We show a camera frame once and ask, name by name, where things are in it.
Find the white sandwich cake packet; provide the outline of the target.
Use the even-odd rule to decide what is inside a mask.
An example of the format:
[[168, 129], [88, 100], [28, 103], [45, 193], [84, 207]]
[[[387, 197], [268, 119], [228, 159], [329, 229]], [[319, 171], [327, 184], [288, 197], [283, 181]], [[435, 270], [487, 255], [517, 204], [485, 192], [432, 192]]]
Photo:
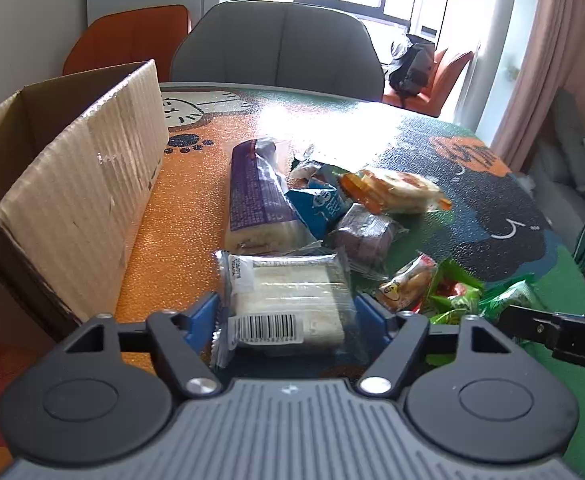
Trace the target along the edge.
[[215, 252], [220, 306], [212, 365], [225, 368], [240, 350], [272, 358], [319, 356], [335, 364], [366, 360], [343, 252], [282, 256]]

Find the orange rice cracker packet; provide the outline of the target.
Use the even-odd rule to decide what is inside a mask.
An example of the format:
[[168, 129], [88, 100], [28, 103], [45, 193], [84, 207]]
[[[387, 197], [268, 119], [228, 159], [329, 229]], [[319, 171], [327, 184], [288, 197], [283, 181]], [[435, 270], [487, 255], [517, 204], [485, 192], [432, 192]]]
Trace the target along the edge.
[[339, 184], [372, 214], [426, 214], [453, 207], [441, 188], [411, 172], [367, 167], [343, 174]]

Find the small red snack packet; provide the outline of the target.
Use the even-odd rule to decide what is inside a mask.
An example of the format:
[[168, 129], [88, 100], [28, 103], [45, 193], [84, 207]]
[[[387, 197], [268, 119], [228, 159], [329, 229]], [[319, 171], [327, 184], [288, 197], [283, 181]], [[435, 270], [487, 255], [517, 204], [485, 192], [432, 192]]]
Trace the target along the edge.
[[437, 263], [421, 254], [402, 266], [388, 282], [381, 284], [375, 297], [390, 311], [411, 309], [426, 294], [436, 273]]

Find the dark purple cake packet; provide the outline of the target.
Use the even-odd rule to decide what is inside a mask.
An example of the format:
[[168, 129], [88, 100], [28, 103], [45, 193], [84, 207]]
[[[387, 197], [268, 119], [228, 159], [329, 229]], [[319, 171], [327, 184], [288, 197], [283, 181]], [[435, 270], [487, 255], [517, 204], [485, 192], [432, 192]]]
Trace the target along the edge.
[[347, 257], [352, 271], [371, 280], [388, 276], [392, 244], [408, 230], [386, 214], [372, 214], [354, 203], [327, 236], [328, 245]]

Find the purple bread loaf packet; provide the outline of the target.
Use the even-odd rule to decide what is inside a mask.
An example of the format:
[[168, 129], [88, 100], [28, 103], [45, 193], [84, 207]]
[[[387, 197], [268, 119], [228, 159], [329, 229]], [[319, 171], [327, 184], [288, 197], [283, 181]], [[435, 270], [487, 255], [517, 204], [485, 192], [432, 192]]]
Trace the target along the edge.
[[276, 145], [251, 139], [232, 151], [224, 248], [240, 255], [281, 255], [315, 242], [288, 200]]

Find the blue snack packet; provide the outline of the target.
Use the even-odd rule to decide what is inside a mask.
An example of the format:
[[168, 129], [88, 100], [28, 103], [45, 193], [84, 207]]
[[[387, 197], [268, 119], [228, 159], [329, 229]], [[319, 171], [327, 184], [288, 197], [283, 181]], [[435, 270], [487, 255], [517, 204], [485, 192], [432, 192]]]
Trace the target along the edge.
[[289, 188], [286, 197], [317, 240], [329, 234], [350, 208], [338, 188], [316, 179], [305, 188]]

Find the colourful cat table mat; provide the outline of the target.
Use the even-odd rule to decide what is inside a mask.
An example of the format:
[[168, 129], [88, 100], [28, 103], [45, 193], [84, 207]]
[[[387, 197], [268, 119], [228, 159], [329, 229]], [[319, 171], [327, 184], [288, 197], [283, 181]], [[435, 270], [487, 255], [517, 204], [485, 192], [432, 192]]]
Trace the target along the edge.
[[0, 400], [7, 479], [580, 479], [585, 367], [478, 315], [399, 330], [358, 365], [237, 356], [212, 365], [173, 318], [220, 296], [233, 148], [420, 174], [451, 210], [390, 255], [452, 259], [487, 286], [532, 274], [546, 312], [585, 315], [585, 281], [509, 168], [462, 128], [317, 92], [158, 81], [169, 130], [114, 312], [44, 350]]

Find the grey sofa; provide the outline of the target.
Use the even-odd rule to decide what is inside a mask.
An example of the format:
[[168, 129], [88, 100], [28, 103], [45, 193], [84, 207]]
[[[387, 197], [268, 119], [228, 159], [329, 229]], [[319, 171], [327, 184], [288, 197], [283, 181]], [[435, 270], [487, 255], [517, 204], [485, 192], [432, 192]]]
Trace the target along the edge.
[[533, 148], [533, 197], [570, 250], [585, 225], [585, 123], [577, 100], [557, 91]]

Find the clear green snack packet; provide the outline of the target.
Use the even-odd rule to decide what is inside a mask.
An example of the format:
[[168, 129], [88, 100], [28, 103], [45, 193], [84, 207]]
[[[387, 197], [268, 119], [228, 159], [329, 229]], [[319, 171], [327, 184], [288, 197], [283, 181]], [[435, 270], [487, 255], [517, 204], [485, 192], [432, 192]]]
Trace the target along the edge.
[[308, 188], [312, 180], [339, 188], [340, 179], [349, 170], [316, 160], [314, 152], [315, 145], [309, 144], [302, 152], [294, 153], [287, 178], [289, 188]]

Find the brown cardboard box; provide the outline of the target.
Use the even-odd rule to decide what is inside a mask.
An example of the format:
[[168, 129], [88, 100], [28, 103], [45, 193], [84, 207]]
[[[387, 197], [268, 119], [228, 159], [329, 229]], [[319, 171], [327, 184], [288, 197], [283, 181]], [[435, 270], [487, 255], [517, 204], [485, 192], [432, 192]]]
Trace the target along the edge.
[[154, 62], [0, 104], [0, 342], [44, 351], [114, 312], [169, 130]]

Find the grey black backpack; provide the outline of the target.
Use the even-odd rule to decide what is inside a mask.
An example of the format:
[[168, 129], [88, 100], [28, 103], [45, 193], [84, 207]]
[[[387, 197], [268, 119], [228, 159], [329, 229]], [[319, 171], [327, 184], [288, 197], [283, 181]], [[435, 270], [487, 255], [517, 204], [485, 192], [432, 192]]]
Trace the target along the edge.
[[417, 96], [430, 80], [435, 45], [418, 35], [404, 34], [391, 44], [392, 61], [387, 67], [390, 87], [401, 97]]

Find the orange chair by window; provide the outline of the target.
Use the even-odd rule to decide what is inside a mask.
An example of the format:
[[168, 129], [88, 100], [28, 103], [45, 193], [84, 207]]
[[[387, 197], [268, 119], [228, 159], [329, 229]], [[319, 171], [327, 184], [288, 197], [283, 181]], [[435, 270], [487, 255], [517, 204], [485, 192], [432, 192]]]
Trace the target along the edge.
[[404, 110], [438, 118], [461, 72], [472, 61], [474, 56], [475, 53], [471, 51], [458, 54], [449, 53], [447, 49], [437, 51], [434, 55], [429, 82], [417, 96], [410, 96], [402, 100], [390, 87], [390, 84], [385, 84], [382, 102], [404, 108]]

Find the grey padded chair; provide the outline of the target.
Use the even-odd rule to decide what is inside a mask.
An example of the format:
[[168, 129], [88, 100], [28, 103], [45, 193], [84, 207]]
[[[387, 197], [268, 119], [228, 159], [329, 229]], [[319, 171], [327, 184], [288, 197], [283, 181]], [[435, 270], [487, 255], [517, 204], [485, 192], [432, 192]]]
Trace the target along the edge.
[[260, 84], [379, 102], [385, 76], [366, 27], [300, 3], [227, 1], [178, 47], [172, 82]]

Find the pink curtain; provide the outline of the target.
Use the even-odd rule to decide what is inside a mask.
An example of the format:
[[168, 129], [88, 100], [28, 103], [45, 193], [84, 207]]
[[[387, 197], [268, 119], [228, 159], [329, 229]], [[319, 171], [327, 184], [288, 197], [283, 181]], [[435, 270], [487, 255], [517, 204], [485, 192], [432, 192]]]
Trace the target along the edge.
[[492, 142], [520, 170], [558, 89], [577, 101], [585, 125], [585, 0], [539, 0], [513, 97]]

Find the orange chair near wall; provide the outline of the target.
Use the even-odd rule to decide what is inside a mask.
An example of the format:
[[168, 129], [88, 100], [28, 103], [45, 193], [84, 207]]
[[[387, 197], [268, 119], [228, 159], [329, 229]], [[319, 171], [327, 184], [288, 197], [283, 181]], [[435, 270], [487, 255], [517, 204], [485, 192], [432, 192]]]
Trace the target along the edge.
[[192, 29], [186, 6], [153, 6], [94, 21], [65, 60], [64, 75], [154, 60], [158, 81], [170, 80], [173, 55]]

